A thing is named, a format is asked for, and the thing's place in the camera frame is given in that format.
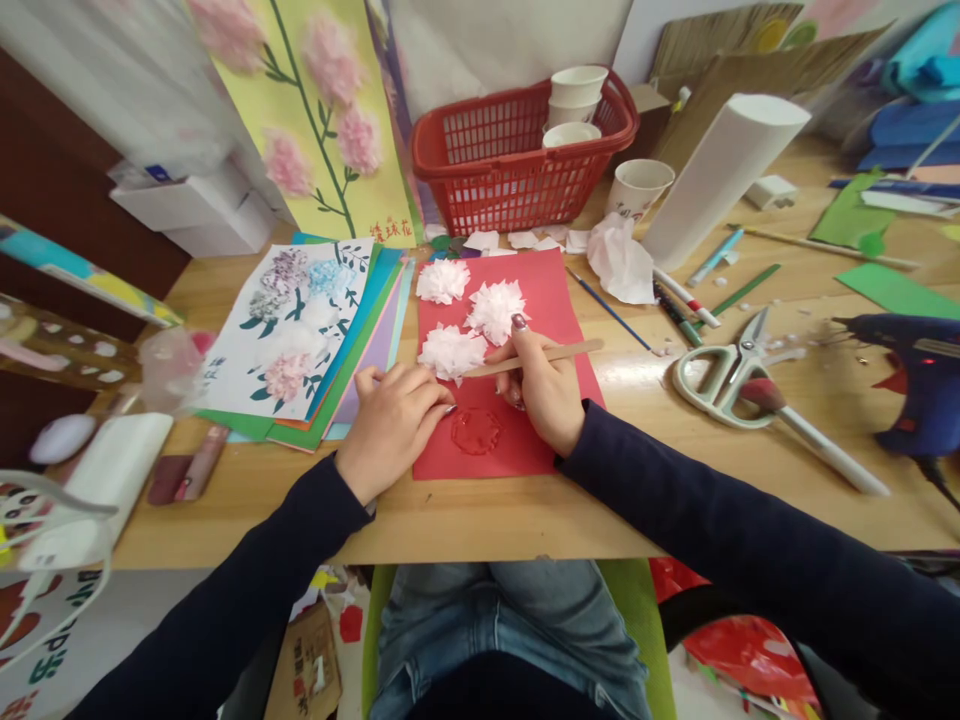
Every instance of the makeup brush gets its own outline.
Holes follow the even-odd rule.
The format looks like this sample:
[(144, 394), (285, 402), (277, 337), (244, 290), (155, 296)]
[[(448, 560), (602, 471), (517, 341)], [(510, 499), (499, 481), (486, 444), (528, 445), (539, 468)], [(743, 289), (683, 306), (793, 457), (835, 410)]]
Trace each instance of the makeup brush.
[(860, 492), (866, 495), (889, 495), (890, 490), (865, 467), (847, 455), (830, 438), (804, 420), (796, 410), (787, 405), (780, 388), (770, 378), (748, 380), (740, 388), (740, 398), (752, 402), (762, 410), (774, 412), (806, 440), (820, 455), (843, 475)]

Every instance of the craft table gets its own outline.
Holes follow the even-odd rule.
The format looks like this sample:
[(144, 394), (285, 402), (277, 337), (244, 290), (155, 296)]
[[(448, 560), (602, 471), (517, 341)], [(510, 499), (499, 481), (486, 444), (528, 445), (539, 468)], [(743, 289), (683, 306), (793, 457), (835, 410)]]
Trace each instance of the craft table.
[[(842, 172), (840, 160), (831, 145), (802, 138), (772, 171), (800, 187), (796, 207), (760, 213), (741, 201), (729, 220), (805, 236), (836, 193), (826, 185), (832, 175)], [(572, 227), (588, 229), (601, 219), (608, 189), (609, 181), (597, 187)], [(922, 262), (924, 267), (912, 277), (960, 300), (960, 243), (941, 234), (943, 224), (900, 216), (887, 232), (886, 254)], [(289, 242), (292, 232), (289, 227), (279, 230), (274, 241)], [(637, 236), (642, 237), (642, 232), (641, 225)], [(686, 280), (726, 234), (722, 228), (716, 230), (674, 277)], [(772, 263), (782, 263), (783, 268), (746, 299), (756, 309), (775, 298), (781, 300), (771, 312), (769, 328), (774, 337), (822, 328), (831, 315), (881, 311), (833, 279), (855, 267), (857, 260), (750, 236), (743, 239), (739, 250), (740, 261), (712, 274), (696, 294), (707, 307), (713, 307)], [(428, 257), (426, 249), (418, 253), (418, 260)], [(190, 328), (217, 330), (257, 261), (253, 256), (193, 260), (167, 302), (187, 314)], [(584, 256), (568, 257), (566, 262), (599, 289)], [(727, 278), (727, 287), (711, 282), (717, 275)], [(608, 298), (654, 347), (667, 347), (666, 338), (671, 338), (672, 357), (645, 351), (572, 278), (568, 286), (584, 336), (606, 341), (606, 348), (592, 359), (607, 407), (614, 414), (880, 550), (960, 547), (960, 515), (922, 479), (911, 461), (887, 455), (871, 437), (893, 423), (903, 403), (900, 395), (870, 387), (890, 374), (882, 349), (856, 349), (852, 342), (811, 346), (806, 359), (781, 363), (771, 371), (798, 412), (893, 492), (889, 498), (868, 498), (814, 457), (782, 423), (760, 431), (738, 431), (708, 420), (683, 401), (673, 390), (667, 371), (684, 345), (659, 308), (627, 306)], [(750, 315), (737, 308), (728, 310), (721, 318), (723, 326), (707, 331), (706, 342), (731, 341)], [(536, 318), (532, 326), (536, 328)], [(413, 363), (416, 353), (414, 297), (403, 326), (399, 359)], [(858, 362), (856, 356), (868, 364)], [(197, 418), (179, 420), (164, 453), (195, 452), (207, 427), (206, 421)], [(146, 503), (144, 491), (117, 546), (116, 567), (217, 565), (247, 530), (280, 504), (297, 478), (335, 447), (336, 443), (325, 443), (315, 455), (308, 455), (272, 443), (232, 444), (226, 447), (198, 502), (152, 507)], [(948, 458), (944, 468), (954, 491), (960, 492), (960, 457)], [(414, 482), (408, 473), (380, 498), (376, 522), (351, 537), (334, 562), (657, 554), (661, 551), (656, 546), (560, 476)]]

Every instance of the white paper cup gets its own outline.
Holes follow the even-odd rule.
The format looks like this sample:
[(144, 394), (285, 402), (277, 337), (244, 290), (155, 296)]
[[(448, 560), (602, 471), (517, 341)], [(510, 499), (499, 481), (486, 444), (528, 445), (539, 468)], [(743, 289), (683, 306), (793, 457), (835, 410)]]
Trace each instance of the white paper cup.
[(599, 95), (585, 105), (572, 106), (556, 103), (551, 98), (550, 114), (547, 116), (547, 129), (550, 130), (557, 125), (570, 122), (590, 122), (593, 120), (593, 113), (596, 112), (599, 102)]
[(585, 105), (600, 97), (600, 89), (609, 72), (599, 65), (578, 65), (556, 72), (550, 78), (553, 85), (550, 99), (567, 107)]
[(590, 142), (600, 137), (600, 128), (590, 123), (563, 123), (547, 130), (543, 136), (545, 148), (573, 145), (578, 142)]
[(673, 184), (676, 174), (659, 160), (627, 160), (617, 166), (604, 215), (639, 220), (650, 206)]

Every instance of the white paper roll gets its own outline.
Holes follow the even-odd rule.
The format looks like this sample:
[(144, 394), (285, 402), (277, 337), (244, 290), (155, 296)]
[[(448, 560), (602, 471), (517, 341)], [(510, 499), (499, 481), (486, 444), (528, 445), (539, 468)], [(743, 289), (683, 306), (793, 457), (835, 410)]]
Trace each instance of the white paper roll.
[(772, 95), (734, 95), (724, 105), (643, 238), (661, 270), (686, 262), (810, 120)]

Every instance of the scissors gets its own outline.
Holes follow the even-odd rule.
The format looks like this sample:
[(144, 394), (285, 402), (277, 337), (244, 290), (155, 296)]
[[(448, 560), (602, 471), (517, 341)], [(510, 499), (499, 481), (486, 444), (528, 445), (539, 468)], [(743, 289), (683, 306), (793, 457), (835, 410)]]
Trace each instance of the scissors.
[[(673, 366), (673, 384), (677, 392), (714, 420), (731, 427), (758, 430), (772, 423), (776, 417), (772, 412), (750, 419), (737, 417), (733, 413), (733, 405), (740, 397), (740, 388), (747, 381), (757, 377), (770, 378), (770, 373), (763, 365), (767, 353), (761, 346), (769, 311), (770, 308), (764, 308), (754, 315), (735, 344), (704, 345), (677, 360)], [(698, 359), (713, 361), (700, 390), (691, 384), (687, 373), (690, 363)]]

